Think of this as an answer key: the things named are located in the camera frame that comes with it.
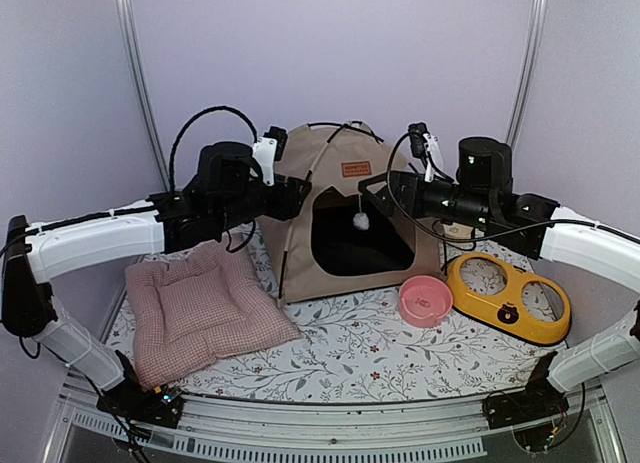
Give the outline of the beige fabric pet tent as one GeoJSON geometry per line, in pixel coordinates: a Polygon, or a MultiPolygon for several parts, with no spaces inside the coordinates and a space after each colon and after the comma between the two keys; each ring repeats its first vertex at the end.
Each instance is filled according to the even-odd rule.
{"type": "MultiPolygon", "coordinates": [[[[349,176],[357,176],[359,183],[384,174],[391,153],[388,144],[362,142],[357,152],[366,160],[348,165],[349,176]]],[[[275,219],[263,216],[258,221],[263,241],[261,225],[269,220],[275,219]]],[[[437,240],[416,228],[402,213],[382,215],[365,201],[358,188],[351,197],[333,188],[319,195],[313,204],[311,248],[322,269],[336,276],[353,277],[355,292],[400,285],[417,275],[441,273],[437,240]],[[352,218],[358,212],[369,217],[367,231],[353,227],[352,218]]]]}

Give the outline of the black tent pole one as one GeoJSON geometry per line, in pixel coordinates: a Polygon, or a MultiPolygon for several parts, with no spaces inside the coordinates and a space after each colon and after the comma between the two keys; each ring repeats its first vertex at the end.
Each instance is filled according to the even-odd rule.
{"type": "Polygon", "coordinates": [[[357,176],[346,167],[365,161],[357,150],[370,137],[351,131],[339,133],[329,144],[332,127],[301,125],[288,133],[288,142],[275,171],[311,182],[300,214],[285,222],[269,220],[261,225],[264,241],[278,282],[279,304],[355,292],[353,277],[336,276],[321,268],[312,254],[313,204],[329,188],[345,197],[357,194],[357,176]]]}

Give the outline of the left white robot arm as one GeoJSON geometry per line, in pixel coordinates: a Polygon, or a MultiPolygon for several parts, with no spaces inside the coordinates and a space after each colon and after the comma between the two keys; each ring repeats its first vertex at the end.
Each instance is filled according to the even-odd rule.
{"type": "Polygon", "coordinates": [[[276,173],[281,143],[261,137],[253,145],[220,142],[204,147],[196,173],[182,190],[157,193],[129,206],[53,223],[13,217],[1,251],[1,322],[76,368],[128,417],[148,409],[123,357],[99,343],[57,302],[52,279],[113,260],[174,253],[220,241],[232,228],[265,215],[299,215],[311,184],[276,173]]]}

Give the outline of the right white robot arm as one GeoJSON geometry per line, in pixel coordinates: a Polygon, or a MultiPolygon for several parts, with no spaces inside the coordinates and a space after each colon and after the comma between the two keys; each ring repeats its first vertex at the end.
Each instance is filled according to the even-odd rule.
{"type": "MultiPolygon", "coordinates": [[[[359,192],[386,215],[400,211],[418,229],[434,218],[476,228],[522,256],[585,270],[632,291],[639,289],[637,237],[586,218],[555,200],[513,191],[512,150],[489,137],[467,137],[458,146],[458,169],[438,168],[430,134],[408,132],[423,173],[387,167],[358,184],[359,192]]],[[[639,358],[639,311],[590,339],[543,357],[517,398],[517,410],[537,419],[563,394],[639,358]]]]}

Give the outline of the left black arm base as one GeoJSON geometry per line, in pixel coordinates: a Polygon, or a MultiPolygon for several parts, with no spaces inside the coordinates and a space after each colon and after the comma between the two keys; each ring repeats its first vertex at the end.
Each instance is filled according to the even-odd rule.
{"type": "Polygon", "coordinates": [[[118,350],[115,355],[123,367],[123,380],[110,390],[97,390],[97,408],[108,412],[125,428],[127,437],[137,441],[148,442],[152,435],[150,429],[140,427],[139,423],[176,429],[184,407],[182,395],[168,405],[163,404],[154,388],[142,388],[130,360],[118,350]]]}

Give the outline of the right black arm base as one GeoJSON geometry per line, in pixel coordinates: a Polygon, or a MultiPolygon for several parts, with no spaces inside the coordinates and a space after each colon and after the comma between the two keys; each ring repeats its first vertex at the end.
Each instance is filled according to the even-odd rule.
{"type": "Polygon", "coordinates": [[[549,423],[542,430],[523,430],[516,437],[516,442],[529,452],[550,450],[561,441],[559,434],[569,403],[565,393],[548,381],[549,367],[557,355],[552,351],[540,358],[523,389],[510,393],[496,390],[482,401],[482,413],[490,429],[560,417],[558,423],[549,423]]]}

